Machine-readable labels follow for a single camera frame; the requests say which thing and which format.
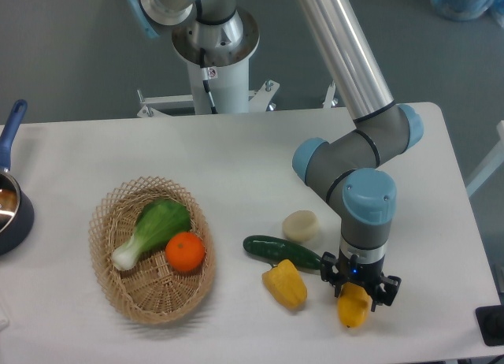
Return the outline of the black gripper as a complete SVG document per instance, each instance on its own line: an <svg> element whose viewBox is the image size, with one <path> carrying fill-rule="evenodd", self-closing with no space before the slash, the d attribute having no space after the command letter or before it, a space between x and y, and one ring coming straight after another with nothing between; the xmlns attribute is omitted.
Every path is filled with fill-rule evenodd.
<svg viewBox="0 0 504 364"><path fill-rule="evenodd" d="M384 258L373 263L360 263L339 252L339 258L324 252L321 257L320 275L323 282L334 288L334 296L339 298L343 285L352 283L365 289L372 299L371 311L378 306L391 306L400 289L402 279L382 274Z"/></svg>

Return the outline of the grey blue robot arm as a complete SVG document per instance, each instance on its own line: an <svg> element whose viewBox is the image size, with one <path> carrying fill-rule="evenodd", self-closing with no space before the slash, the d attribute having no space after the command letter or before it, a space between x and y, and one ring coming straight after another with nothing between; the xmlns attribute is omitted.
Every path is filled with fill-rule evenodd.
<svg viewBox="0 0 504 364"><path fill-rule="evenodd" d="M380 166L421 139L423 122L413 108L395 103L349 0L298 1L354 122L334 143L306 140L292 158L298 177L341 219L339 253L323 255L321 278L337 295L356 284L373 306L389 306L401 284L383 272L397 191ZM170 29L197 114L251 111L258 97L249 92L249 60L259 31L236 0L128 2L148 37Z"/></svg>

